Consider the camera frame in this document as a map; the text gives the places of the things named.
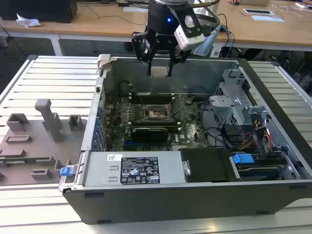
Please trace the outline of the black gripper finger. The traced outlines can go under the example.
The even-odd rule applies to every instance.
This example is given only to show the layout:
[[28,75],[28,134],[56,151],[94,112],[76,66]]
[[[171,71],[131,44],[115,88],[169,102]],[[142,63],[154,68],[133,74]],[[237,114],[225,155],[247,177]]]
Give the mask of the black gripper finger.
[[170,61],[168,68],[168,76],[172,76],[173,66],[178,63],[184,63],[188,57],[188,51],[180,51],[178,54],[175,54],[174,50],[169,51]]
[[[147,75],[151,75],[152,60],[157,52],[156,33],[154,31],[146,31],[144,33],[133,32],[132,45],[136,53],[137,60],[148,64]],[[141,45],[148,42],[150,47],[147,52],[141,51]]]

